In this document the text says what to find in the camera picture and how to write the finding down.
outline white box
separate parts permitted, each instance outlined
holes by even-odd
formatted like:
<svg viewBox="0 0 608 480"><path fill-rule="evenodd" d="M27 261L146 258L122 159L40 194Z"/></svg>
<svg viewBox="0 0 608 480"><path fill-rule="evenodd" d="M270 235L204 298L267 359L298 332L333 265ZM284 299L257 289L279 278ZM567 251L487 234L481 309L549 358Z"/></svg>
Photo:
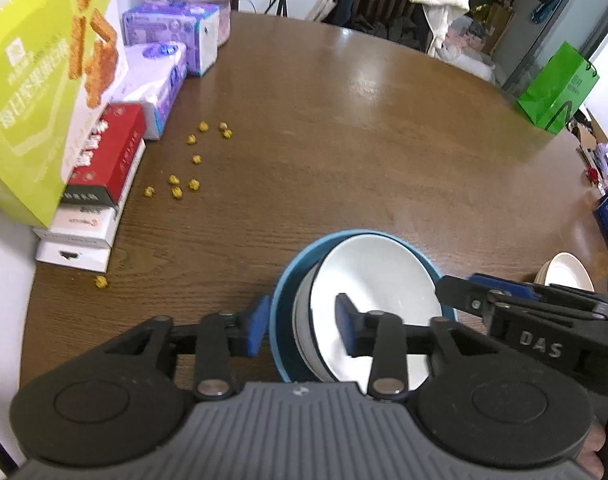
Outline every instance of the white box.
<svg viewBox="0 0 608 480"><path fill-rule="evenodd" d="M55 242L41 242L37 247L36 256L38 262L94 272L106 272L109 258L110 248L78 247Z"/></svg>
<svg viewBox="0 0 608 480"><path fill-rule="evenodd" d="M117 208L61 205L50 229L35 229L41 238L38 262L105 272L117 226L146 145L143 140L133 158Z"/></svg>
<svg viewBox="0 0 608 480"><path fill-rule="evenodd" d="M126 47L128 73L111 103L138 103L146 118L146 140L159 140L186 79L186 45L174 41Z"/></svg>

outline round table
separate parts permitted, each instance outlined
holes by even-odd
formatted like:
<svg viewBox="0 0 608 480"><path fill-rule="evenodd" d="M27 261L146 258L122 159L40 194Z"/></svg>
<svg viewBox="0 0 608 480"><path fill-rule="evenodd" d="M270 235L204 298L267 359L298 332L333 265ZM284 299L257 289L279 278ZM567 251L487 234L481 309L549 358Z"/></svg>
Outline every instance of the round table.
<svg viewBox="0 0 608 480"><path fill-rule="evenodd" d="M346 228L402 237L444 273L522 280L569 251L604 282L608 251L569 133L532 126L498 89L407 47L319 23L231 20L214 67L184 83L161 142L147 144L109 287L37 264L22 383L156 314L194 323L241 310L299 250ZM170 174L201 188L175 200ZM242 380L278 380L267 347L234 361ZM189 386L191 359L178 369Z"/></svg>

